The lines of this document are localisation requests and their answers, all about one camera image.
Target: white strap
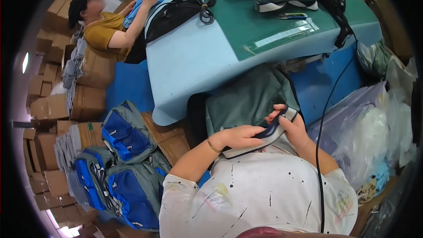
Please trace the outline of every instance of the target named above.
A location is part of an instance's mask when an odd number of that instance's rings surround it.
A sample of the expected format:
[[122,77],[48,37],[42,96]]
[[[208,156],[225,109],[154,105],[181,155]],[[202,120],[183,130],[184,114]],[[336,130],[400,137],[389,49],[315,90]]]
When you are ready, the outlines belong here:
[[286,5],[286,2],[282,2],[282,3],[279,3],[279,4],[267,3],[267,4],[264,4],[264,5],[258,5],[258,11],[260,13],[275,11],[275,10],[278,10],[278,9],[285,7],[285,5]]
[[319,4],[317,4],[317,0],[314,2],[313,5],[311,6],[305,6],[303,3],[296,1],[296,0],[292,0],[292,1],[288,1],[289,4],[294,5],[296,7],[304,7],[304,8],[308,8],[311,10],[318,10],[319,9]]

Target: black power cord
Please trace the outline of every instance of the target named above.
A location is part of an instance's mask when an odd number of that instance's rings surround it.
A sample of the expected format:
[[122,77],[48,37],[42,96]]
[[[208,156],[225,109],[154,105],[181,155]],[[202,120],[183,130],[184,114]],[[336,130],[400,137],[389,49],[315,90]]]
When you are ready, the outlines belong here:
[[345,66],[345,68],[342,70],[341,74],[338,76],[338,78],[335,81],[335,84],[333,85],[332,91],[329,94],[329,97],[327,98],[325,108],[323,109],[323,114],[321,116],[320,120],[320,129],[319,129],[319,135],[317,136],[317,143],[316,143],[316,168],[317,168],[317,174],[319,175],[319,185],[320,185],[320,207],[321,207],[321,226],[320,226],[320,232],[324,233],[325,231],[325,200],[323,196],[323,182],[321,179],[321,173],[320,173],[320,166],[319,166],[319,143],[320,143],[320,136],[321,136],[321,130],[323,128],[323,119],[325,117],[327,105],[329,104],[330,98],[332,97],[333,92],[335,91],[335,87],[338,84],[338,81],[341,79],[341,76],[346,71],[348,66],[351,64],[351,62],[354,60],[354,58],[357,58],[357,49],[358,49],[358,41],[357,37],[355,36],[355,33],[352,32],[352,35],[355,39],[355,51],[351,58],[351,60],[348,62],[348,64]]

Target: ceiling light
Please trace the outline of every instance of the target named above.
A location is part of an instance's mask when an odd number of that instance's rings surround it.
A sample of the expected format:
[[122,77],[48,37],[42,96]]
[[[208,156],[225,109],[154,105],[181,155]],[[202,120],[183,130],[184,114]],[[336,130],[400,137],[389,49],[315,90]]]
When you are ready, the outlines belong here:
[[22,63],[22,73],[25,73],[26,66],[28,65],[28,53],[25,55],[24,62]]

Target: wrist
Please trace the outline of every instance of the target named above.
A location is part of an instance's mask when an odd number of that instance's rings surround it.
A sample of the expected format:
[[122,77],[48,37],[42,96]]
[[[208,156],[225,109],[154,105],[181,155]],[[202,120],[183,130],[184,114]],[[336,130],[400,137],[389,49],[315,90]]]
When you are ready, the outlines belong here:
[[222,132],[223,131],[219,131],[209,137],[211,145],[213,145],[218,151],[222,151],[226,147],[224,133]]
[[304,140],[304,142],[302,142],[301,144],[295,146],[295,149],[297,150],[297,152],[308,151],[309,149],[315,150],[315,148],[316,148],[316,144],[309,137],[307,137],[307,139]]

